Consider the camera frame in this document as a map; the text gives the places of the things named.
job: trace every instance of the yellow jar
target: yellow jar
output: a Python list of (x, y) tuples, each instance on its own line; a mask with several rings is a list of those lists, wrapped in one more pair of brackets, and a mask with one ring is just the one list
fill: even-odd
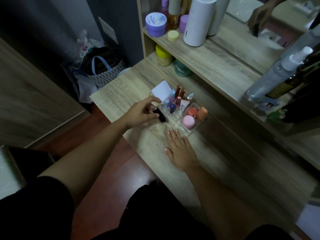
[(155, 52), (157, 53), (157, 63), (159, 66), (170, 66), (170, 64), (172, 63), (172, 55), (168, 51), (157, 44), (155, 46)]

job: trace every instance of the bag handle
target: bag handle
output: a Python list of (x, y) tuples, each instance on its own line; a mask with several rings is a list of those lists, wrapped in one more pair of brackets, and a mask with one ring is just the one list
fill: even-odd
[(106, 68), (108, 69), (108, 71), (111, 70), (110, 65), (106, 62), (106, 60), (105, 60), (104, 58), (102, 58), (101, 56), (94, 56), (94, 57), (92, 58), (92, 62), (91, 62), (91, 69), (92, 69), (92, 73), (93, 73), (95, 76), (96, 76), (97, 74), (96, 74), (96, 69), (94, 68), (94, 58), (99, 58), (99, 59), (102, 61), (102, 63), (106, 66)]

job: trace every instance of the yellow lid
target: yellow lid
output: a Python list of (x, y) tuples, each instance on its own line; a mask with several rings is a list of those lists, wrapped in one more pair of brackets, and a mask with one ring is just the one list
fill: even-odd
[(179, 38), (179, 33), (175, 30), (171, 30), (168, 32), (168, 40), (176, 41)]
[(169, 58), (171, 56), (171, 54), (168, 51), (166, 51), (164, 48), (162, 48), (158, 44), (155, 46), (155, 52), (161, 58)]

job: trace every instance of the red wooden floor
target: red wooden floor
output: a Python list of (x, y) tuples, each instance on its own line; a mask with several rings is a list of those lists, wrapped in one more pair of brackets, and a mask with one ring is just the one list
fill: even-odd
[[(94, 105), (92, 115), (40, 149), (62, 157), (108, 125), (110, 121)], [(76, 209), (71, 239), (91, 239), (116, 228), (129, 198), (139, 187), (154, 178), (157, 178), (154, 172), (122, 137), (89, 193)]]

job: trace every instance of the white bottle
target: white bottle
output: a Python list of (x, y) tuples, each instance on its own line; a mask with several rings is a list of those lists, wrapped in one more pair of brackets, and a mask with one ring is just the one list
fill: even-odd
[(208, 35), (216, 35), (218, 33), (219, 26), (222, 22), (224, 15), (226, 14), (230, 0), (217, 0), (214, 15), (211, 19), (211, 23), (208, 30)]
[(303, 47), (306, 47), (306, 46), (310, 48), (314, 48), (319, 43), (320, 43), (320, 24), (318, 24), (313, 29), (301, 35), (287, 50), (285, 50), (282, 53), (282, 55), (280, 56), (280, 59), (283, 60), (284, 58), (297, 53)]
[(183, 41), (190, 46), (200, 46), (206, 40), (214, 6), (217, 0), (192, 0)]
[(297, 67), (300, 66), (306, 56), (312, 52), (312, 48), (304, 47), (296, 54), (274, 63), (273, 66), (246, 91), (249, 100), (260, 101), (264, 95), (293, 76), (297, 71)]

